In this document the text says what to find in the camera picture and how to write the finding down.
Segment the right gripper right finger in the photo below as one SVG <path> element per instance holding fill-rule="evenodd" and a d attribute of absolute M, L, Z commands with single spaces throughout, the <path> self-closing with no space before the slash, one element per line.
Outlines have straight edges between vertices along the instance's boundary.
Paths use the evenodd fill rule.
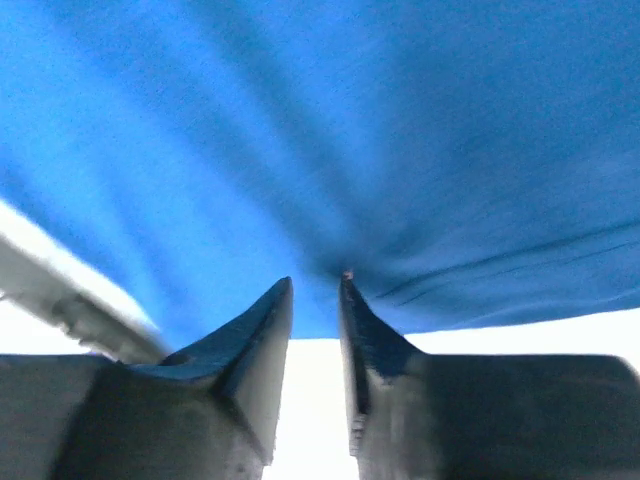
<path fill-rule="evenodd" d="M 349 449 L 363 479 L 635 479 L 639 379 L 605 355 L 432 354 L 339 286 Z"/>

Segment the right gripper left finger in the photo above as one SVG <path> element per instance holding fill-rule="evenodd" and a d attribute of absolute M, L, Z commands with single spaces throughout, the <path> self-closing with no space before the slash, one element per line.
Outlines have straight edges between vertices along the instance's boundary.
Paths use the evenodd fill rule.
<path fill-rule="evenodd" d="M 293 285 L 162 362 L 1 359 L 5 479 L 258 479 L 272 462 Z"/>

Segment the dark blue t-shirt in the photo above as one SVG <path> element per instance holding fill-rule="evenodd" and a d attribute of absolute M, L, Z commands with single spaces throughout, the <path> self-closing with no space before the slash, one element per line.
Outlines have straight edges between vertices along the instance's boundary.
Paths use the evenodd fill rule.
<path fill-rule="evenodd" d="M 5 1 L 1 197 L 185 345 L 639 304 L 635 1 Z"/>

